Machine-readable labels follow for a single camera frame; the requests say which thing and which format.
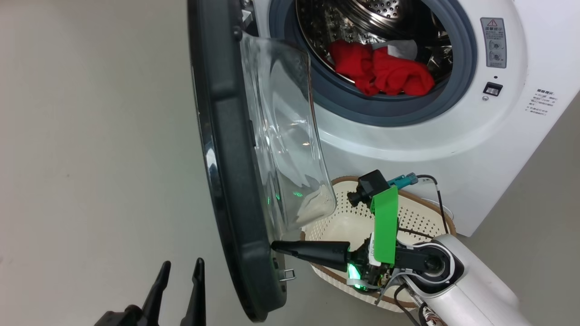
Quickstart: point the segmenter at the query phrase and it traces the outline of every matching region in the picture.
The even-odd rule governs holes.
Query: gray rubber seal
[[[439,18],[453,45],[449,78],[422,97],[366,96],[338,77],[318,59],[311,61],[314,101],[343,118],[376,126],[406,126],[432,119],[449,110],[467,92],[477,64],[473,27],[457,0],[423,0]],[[270,35],[310,51],[300,32],[293,0],[272,0]]]

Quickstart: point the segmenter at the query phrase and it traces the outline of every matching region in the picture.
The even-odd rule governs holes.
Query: black cable
[[[413,231],[413,230],[409,230],[409,229],[404,229],[402,227],[400,227],[398,230],[401,231],[401,232],[407,232],[407,233],[416,234],[418,236],[426,237],[426,238],[429,238],[429,239],[432,239],[433,238],[432,236],[430,236],[428,234],[421,233],[421,232],[417,232],[417,231]]]
[[[401,305],[401,303],[397,299],[397,295],[399,294],[399,292],[401,292],[406,287],[407,287],[406,284],[402,284],[395,291],[395,295],[393,296],[393,298],[395,299],[395,305],[397,305],[397,307],[399,307],[407,315],[407,317],[409,317],[409,319],[411,320],[411,322],[413,323],[414,326],[421,326],[421,325],[419,325],[419,323],[417,323],[417,321],[415,320],[413,315],[411,315],[411,313],[407,309],[403,308],[403,306]]]
[[[427,320],[425,319],[425,315],[423,313],[426,306],[427,306],[427,303],[423,302],[423,304],[419,308],[419,322],[421,323],[421,326],[428,326]]]
[[[437,187],[437,180],[430,175],[418,175],[417,179],[420,178],[428,178],[433,180],[433,183],[435,184],[435,188],[437,189],[437,199],[439,200],[439,209],[441,210],[441,218],[443,220],[443,227],[445,228],[445,233],[449,233],[449,230],[447,229],[447,221],[445,220],[445,211],[443,210],[443,201],[441,200],[441,192],[439,191],[439,187]]]

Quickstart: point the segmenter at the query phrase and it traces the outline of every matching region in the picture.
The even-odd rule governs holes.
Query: teal connector
[[[402,189],[403,187],[410,186],[417,182],[419,182],[419,179],[417,179],[417,176],[414,173],[409,173],[406,176],[405,175],[398,176],[394,179],[387,181],[389,186],[391,187],[397,186],[398,189]]]

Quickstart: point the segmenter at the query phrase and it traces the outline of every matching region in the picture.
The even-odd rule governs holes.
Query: perforated basket
[[[374,230],[375,217],[366,205],[352,207],[346,194],[352,192],[357,186],[357,177],[345,176],[335,179],[333,182],[336,194],[336,210],[334,213],[314,223],[308,224],[302,230],[301,238],[308,241],[349,241],[352,250],[362,245],[364,240]],[[445,233],[439,208],[406,191],[399,190],[399,227],[413,230],[436,237]],[[449,232],[455,233],[455,226],[449,216],[445,216]],[[429,241],[429,238],[399,231],[397,238],[407,244]],[[347,273],[329,269],[320,265],[312,264],[316,274],[326,282],[337,287],[356,298],[374,304],[378,294],[362,294],[346,285]],[[396,287],[387,289],[385,296],[379,303],[379,307],[392,311],[402,312],[395,304],[393,295]],[[402,291],[397,297],[406,309],[416,308],[414,302],[406,291]]]

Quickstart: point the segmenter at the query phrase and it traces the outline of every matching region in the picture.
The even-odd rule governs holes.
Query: gray sticker
[[[505,68],[508,59],[503,18],[481,18],[485,38],[485,60],[488,67]]]

